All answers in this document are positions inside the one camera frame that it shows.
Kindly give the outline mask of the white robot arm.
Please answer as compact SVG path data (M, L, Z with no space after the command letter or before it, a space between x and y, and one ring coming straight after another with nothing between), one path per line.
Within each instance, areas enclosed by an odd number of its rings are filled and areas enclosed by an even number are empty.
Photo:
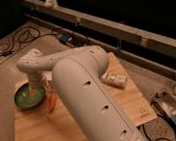
M33 88L43 85L44 71L88 141L147 141L117 105L100 78L109 57L99 46L83 46L44 56L31 49L17 62Z

